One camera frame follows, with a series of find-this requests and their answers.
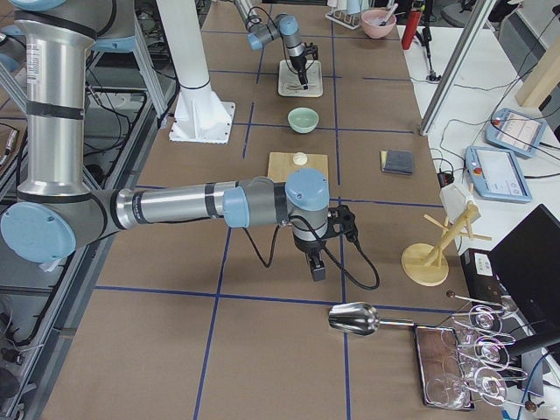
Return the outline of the dark wooden tray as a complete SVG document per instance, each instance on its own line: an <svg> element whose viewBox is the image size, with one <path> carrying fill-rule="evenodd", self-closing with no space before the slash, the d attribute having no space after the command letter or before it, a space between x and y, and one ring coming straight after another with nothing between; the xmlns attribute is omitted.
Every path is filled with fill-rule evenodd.
<svg viewBox="0 0 560 420"><path fill-rule="evenodd" d="M413 333L423 404L436 408L426 401L424 387L427 382L444 373L464 376L459 365L457 336L452 328L445 326L416 325L413 327ZM473 409L459 411L474 411L475 409L474 404Z"/></svg>

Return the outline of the dark sponge cloth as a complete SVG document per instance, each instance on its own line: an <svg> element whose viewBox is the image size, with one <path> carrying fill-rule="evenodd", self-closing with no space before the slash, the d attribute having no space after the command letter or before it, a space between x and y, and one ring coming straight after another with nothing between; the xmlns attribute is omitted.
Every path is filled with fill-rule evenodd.
<svg viewBox="0 0 560 420"><path fill-rule="evenodd" d="M409 150L382 150L380 160L383 172L402 175L414 173L414 155Z"/></svg>

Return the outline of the white bear tray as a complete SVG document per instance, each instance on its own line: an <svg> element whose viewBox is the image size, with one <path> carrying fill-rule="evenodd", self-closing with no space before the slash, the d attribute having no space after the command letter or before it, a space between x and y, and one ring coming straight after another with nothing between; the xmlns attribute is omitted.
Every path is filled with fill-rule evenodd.
<svg viewBox="0 0 560 420"><path fill-rule="evenodd" d="M277 92L284 97L319 98L323 94L322 66L318 60L307 60L307 87L304 87L289 60L279 63Z"/></svg>

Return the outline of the red cylinder bottle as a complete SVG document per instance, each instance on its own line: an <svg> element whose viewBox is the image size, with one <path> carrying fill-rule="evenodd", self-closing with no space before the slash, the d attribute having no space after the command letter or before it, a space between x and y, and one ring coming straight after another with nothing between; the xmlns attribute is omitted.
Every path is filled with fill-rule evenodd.
<svg viewBox="0 0 560 420"><path fill-rule="evenodd" d="M423 11L421 9L412 9L409 12L408 20L405 25L405 30L402 35L402 49L404 51L410 49L413 39L416 36L417 27L419 26L422 14Z"/></svg>

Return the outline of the pink bowl with ice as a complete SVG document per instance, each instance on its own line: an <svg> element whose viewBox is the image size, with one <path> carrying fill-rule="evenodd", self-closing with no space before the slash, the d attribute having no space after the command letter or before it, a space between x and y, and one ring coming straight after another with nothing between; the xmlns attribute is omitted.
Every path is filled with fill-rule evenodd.
<svg viewBox="0 0 560 420"><path fill-rule="evenodd" d="M389 18L387 10L366 10L361 13L361 28L371 39L383 38L393 30L396 25L396 16L392 14Z"/></svg>

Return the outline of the blue teach pendant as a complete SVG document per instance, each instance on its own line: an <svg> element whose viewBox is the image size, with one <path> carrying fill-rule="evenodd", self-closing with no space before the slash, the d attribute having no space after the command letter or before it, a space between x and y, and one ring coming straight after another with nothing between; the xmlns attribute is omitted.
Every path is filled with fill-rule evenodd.
<svg viewBox="0 0 560 420"><path fill-rule="evenodd" d="M533 197L511 150L469 146L465 165L477 193L489 200L529 203Z"/></svg>
<svg viewBox="0 0 560 420"><path fill-rule="evenodd" d="M511 150L521 158L532 158L547 127L548 124L542 118L502 108L493 114L486 126L486 141Z"/></svg>

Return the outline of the clear wine glass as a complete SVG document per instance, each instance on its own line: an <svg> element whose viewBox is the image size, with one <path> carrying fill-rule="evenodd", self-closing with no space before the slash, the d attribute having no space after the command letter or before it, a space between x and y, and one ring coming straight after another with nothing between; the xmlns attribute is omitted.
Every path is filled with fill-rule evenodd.
<svg viewBox="0 0 560 420"><path fill-rule="evenodd" d="M451 320L465 337L477 335L497 335L502 332L502 322L496 310L489 306L478 304L469 312L458 312L451 316Z"/></svg>
<svg viewBox="0 0 560 420"><path fill-rule="evenodd" d="M445 410L470 410L482 401L501 406L507 399L507 385L502 376L488 367L478 368L471 377L441 374L430 379L424 387L429 405Z"/></svg>
<svg viewBox="0 0 560 420"><path fill-rule="evenodd" d="M469 344L457 346L458 354L469 361L497 370L509 367L510 357L505 345L498 339L483 336Z"/></svg>

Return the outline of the black monitor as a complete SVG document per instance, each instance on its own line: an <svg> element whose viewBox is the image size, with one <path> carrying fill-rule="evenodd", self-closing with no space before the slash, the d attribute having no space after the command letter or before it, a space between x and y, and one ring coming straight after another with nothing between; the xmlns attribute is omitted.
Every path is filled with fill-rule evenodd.
<svg viewBox="0 0 560 420"><path fill-rule="evenodd" d="M543 204L489 254L493 271L536 334L516 341L513 356L559 348L559 220Z"/></svg>

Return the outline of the aluminium frame post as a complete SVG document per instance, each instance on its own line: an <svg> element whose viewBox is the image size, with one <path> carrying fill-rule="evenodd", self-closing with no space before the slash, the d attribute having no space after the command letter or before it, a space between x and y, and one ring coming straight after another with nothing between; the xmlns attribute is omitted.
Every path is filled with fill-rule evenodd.
<svg viewBox="0 0 560 420"><path fill-rule="evenodd" d="M496 3L496 0L487 0L478 1L475 4L472 15L469 17L469 20L460 34L458 43L451 54L442 79L438 83L436 91L432 96L429 106L423 116L422 123L419 127L419 134L421 136L427 136L432 125L437 120L438 114L443 109L445 100L452 90L469 49L473 45L473 42L481 29L484 27L485 22Z"/></svg>

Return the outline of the green ceramic bowl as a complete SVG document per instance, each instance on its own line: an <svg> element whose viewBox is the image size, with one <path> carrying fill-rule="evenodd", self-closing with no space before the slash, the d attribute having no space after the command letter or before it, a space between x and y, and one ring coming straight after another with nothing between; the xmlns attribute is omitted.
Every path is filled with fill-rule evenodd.
<svg viewBox="0 0 560 420"><path fill-rule="evenodd" d="M291 129L299 134L314 131L319 124L319 114L311 108L294 108L287 115Z"/></svg>

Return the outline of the metal scoop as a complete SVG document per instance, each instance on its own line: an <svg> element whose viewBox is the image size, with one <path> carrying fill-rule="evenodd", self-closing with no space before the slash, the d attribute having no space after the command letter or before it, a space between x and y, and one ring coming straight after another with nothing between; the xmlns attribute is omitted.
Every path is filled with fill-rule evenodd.
<svg viewBox="0 0 560 420"><path fill-rule="evenodd" d="M343 333L368 336L381 326L413 327L409 319L384 318L377 309L366 302L336 304L328 312L329 326Z"/></svg>

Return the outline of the wooden mug tree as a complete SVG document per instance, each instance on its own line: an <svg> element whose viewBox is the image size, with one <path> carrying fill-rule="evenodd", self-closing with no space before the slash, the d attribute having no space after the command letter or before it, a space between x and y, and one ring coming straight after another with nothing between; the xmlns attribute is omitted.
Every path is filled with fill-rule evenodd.
<svg viewBox="0 0 560 420"><path fill-rule="evenodd" d="M480 210L473 200L468 200L463 212L451 222L446 216L444 223L440 223L427 213L423 216L442 230L441 237L436 245L428 243L415 243L408 246L401 256L401 265L406 275L415 283L423 286L438 286L449 275L449 264L444 257L444 250L456 237L468 237L491 241L492 237L475 234L473 223L480 217Z"/></svg>

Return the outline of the wooden cutting board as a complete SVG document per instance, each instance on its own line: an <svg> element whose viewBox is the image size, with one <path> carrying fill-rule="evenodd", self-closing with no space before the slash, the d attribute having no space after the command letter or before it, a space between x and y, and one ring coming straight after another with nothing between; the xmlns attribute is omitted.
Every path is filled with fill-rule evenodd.
<svg viewBox="0 0 560 420"><path fill-rule="evenodd" d="M326 179L329 179L327 155L305 153L308 156L307 164L296 166L292 163L294 153L296 152L271 152L269 154L267 177L277 183L285 182L293 172L304 168L312 168L320 171Z"/></svg>

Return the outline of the blue teach pendant far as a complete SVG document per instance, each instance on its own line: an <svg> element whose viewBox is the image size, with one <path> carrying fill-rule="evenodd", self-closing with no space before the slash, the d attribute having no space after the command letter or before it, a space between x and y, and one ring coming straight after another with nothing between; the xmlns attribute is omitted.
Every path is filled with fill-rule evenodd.
<svg viewBox="0 0 560 420"><path fill-rule="evenodd" d="M547 127L548 124L542 118L502 108L493 114L486 126L486 141L511 150L521 158L532 158Z"/></svg>

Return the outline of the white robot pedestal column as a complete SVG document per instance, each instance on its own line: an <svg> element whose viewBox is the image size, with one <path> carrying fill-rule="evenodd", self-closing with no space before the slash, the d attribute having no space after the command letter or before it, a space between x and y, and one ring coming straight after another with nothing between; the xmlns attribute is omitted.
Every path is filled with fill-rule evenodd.
<svg viewBox="0 0 560 420"><path fill-rule="evenodd" d="M214 92L195 2L157 2L179 84L170 139L174 142L226 144L235 104Z"/></svg>

